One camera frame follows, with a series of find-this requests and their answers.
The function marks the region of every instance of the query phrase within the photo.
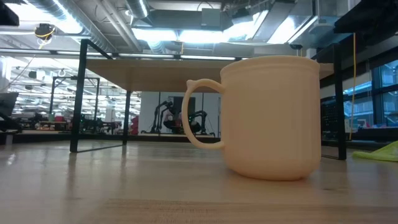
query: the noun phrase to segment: mug rim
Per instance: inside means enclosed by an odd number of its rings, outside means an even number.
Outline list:
[[[248,58],[246,60],[240,60],[238,62],[231,63],[221,69],[220,76],[223,77],[232,70],[245,69],[245,67],[248,68],[250,66],[268,67],[270,66],[270,64],[266,64],[267,61],[275,61],[279,64],[285,63],[291,65],[293,62],[292,60],[295,60],[295,63],[297,63],[298,65],[305,66],[303,65],[303,63],[305,63],[310,68],[312,67],[315,70],[320,70],[320,64],[317,61],[306,57],[293,56],[293,55],[273,55],[273,56]]]

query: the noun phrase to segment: mug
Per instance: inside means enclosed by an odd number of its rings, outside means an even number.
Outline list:
[[[320,163],[320,65],[296,56],[250,58],[227,65],[221,84],[187,81],[182,123],[193,145],[223,150],[227,166],[257,179],[298,180]],[[221,141],[207,144],[192,134],[188,101],[207,86],[221,94]]]

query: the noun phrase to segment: green cloth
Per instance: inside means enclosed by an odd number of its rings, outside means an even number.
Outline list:
[[[353,157],[398,162],[398,141],[374,152],[354,152]]]

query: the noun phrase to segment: cream mug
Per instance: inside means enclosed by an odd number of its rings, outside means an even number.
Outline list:
[[[320,65],[296,56],[256,57],[227,65],[221,84],[187,81],[182,103],[185,134],[196,147],[222,149],[228,167],[258,179],[298,180],[320,163]],[[192,92],[221,93],[221,141],[198,141],[188,122]]]

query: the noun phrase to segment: mug handle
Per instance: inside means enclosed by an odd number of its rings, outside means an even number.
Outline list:
[[[187,135],[189,141],[196,147],[202,148],[202,149],[222,149],[224,148],[224,142],[219,141],[216,143],[203,143],[200,142],[199,140],[196,139],[196,137],[193,135],[191,131],[191,127],[188,121],[188,102],[189,99],[191,98],[192,92],[201,86],[207,86],[210,87],[219,93],[223,94],[225,91],[225,87],[223,87],[221,84],[219,84],[216,81],[204,78],[201,80],[193,81],[193,80],[188,80],[187,81],[187,91],[185,92],[184,99],[182,100],[182,125],[184,127],[185,134]]]

